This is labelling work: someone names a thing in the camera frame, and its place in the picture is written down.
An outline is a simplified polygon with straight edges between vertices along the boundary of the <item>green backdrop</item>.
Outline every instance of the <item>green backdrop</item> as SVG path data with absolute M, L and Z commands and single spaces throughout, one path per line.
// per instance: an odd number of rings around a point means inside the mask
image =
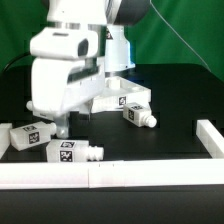
M 213 74 L 224 81 L 224 1 L 153 0 L 179 34 L 204 58 Z M 29 41 L 46 25 L 47 10 L 40 0 L 1 0 L 0 69 L 29 50 Z M 126 29 L 139 64 L 195 63 L 201 61 L 173 34 L 158 15 L 149 13 Z M 16 65 L 30 64 L 25 58 Z

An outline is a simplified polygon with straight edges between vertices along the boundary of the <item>white block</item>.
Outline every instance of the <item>white block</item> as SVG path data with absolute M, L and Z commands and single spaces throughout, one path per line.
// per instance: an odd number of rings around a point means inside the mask
M 19 151 L 24 150 L 51 141 L 51 135 L 55 135 L 56 130 L 55 123 L 45 124 L 42 121 L 14 128 L 10 130 L 11 144 Z
M 12 124 L 0 124 L 0 159 L 10 145 L 10 129 Z
M 224 138 L 209 120 L 198 120 L 196 135 L 212 158 L 224 158 Z
M 123 117 L 138 127 L 147 126 L 153 128 L 157 120 L 152 116 L 150 108 L 145 108 L 138 103 L 128 103 L 124 105 Z
M 89 146 L 84 140 L 52 140 L 47 146 L 47 161 L 53 163 L 87 162 L 103 160 L 102 147 Z

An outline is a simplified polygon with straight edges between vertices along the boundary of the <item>black tabletop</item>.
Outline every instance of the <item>black tabletop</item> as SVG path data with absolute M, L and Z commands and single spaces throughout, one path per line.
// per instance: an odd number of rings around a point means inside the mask
M 210 158 L 196 136 L 196 122 L 209 119 L 224 134 L 220 80 L 192 64 L 137 65 L 136 73 L 127 78 L 152 90 L 156 127 L 138 128 L 123 119 L 122 112 L 93 114 L 90 122 L 73 112 L 71 139 L 103 145 L 105 161 Z M 39 121 L 25 107 L 31 99 L 30 81 L 30 67 L 13 68 L 0 77 L 0 123 L 19 127 Z M 45 147 L 18 152 L 10 146 L 1 162 L 46 162 Z M 23 223 L 224 221 L 222 185 L 2 191 L 0 197 L 4 223 L 13 223 L 16 217 Z

